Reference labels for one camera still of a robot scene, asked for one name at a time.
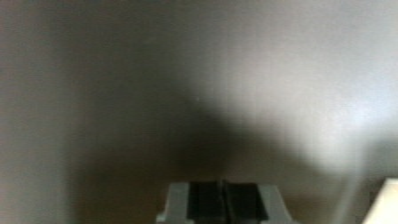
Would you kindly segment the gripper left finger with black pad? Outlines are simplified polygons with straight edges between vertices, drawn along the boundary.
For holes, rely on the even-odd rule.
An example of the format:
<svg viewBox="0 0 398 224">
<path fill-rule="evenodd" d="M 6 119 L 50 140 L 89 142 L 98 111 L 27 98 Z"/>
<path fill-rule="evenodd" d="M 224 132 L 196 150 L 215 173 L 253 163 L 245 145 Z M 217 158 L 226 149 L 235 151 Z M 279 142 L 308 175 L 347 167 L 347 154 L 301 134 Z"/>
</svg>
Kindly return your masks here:
<svg viewBox="0 0 398 224">
<path fill-rule="evenodd" d="M 169 185 L 157 224 L 224 224 L 222 189 L 217 182 L 178 182 Z"/>
</svg>

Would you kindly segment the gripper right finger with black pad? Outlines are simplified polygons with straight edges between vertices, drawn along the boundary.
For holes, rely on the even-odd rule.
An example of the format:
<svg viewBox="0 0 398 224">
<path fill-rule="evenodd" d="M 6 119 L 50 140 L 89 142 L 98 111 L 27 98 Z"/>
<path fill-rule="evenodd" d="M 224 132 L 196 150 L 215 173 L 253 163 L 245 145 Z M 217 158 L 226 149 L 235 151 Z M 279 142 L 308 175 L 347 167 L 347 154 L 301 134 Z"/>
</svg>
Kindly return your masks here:
<svg viewBox="0 0 398 224">
<path fill-rule="evenodd" d="M 229 224 L 301 224 L 274 185 L 228 183 L 224 195 Z"/>
</svg>

